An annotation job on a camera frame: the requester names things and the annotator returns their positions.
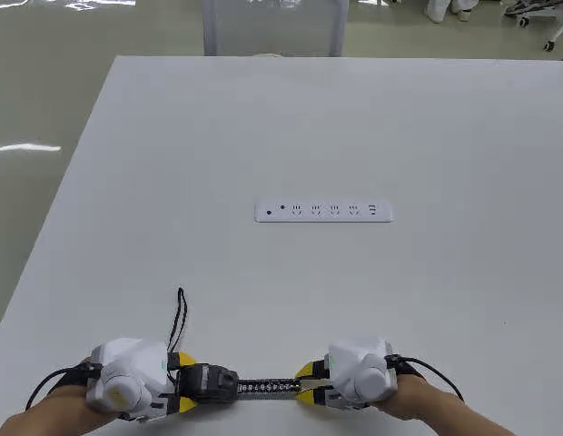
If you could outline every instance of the white chair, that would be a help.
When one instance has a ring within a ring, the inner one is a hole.
[[[348,0],[203,0],[206,56],[340,56]]]
[[[552,34],[552,36],[544,44],[544,50],[551,52],[556,46],[556,40],[560,35],[563,34],[563,4],[546,7],[544,9],[540,9],[539,11],[525,12],[524,14],[520,14],[518,15],[518,25],[520,27],[527,27],[529,25],[529,19],[533,16],[546,16],[556,18],[562,23],[561,26],[558,27],[556,32],[554,32],[554,34]]]

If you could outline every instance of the electrical outlet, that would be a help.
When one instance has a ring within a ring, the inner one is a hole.
[[[267,200],[255,204],[258,223],[390,223],[392,210],[382,200]]]

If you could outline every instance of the tiled floor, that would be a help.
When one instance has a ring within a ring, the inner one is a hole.
[[[201,55],[201,1],[0,0],[0,320],[114,57]],[[425,0],[378,3],[351,3],[344,55],[563,58],[563,36],[542,51],[554,23],[520,29],[498,1],[441,25]]]

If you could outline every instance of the shoe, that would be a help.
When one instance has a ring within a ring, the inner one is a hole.
[[[518,0],[514,5],[506,9],[504,15],[516,16],[561,4],[563,4],[563,0]]]
[[[443,12],[443,14],[436,14],[436,12],[438,11],[429,8],[429,4],[427,4],[425,9],[423,9],[423,14],[425,14],[430,21],[436,25],[440,25],[443,22],[443,18],[445,18],[445,12]]]
[[[465,9],[457,12],[458,20],[462,21],[463,23],[467,23],[469,21],[470,16],[471,16],[471,9]]]

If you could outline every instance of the white table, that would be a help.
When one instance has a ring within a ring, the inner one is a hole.
[[[255,223],[270,196],[378,196],[395,222]],[[563,434],[563,63],[118,58],[0,326],[0,424],[98,343],[165,339],[180,283],[183,348],[242,377],[378,334]],[[295,401],[98,434],[265,432],[430,434]]]

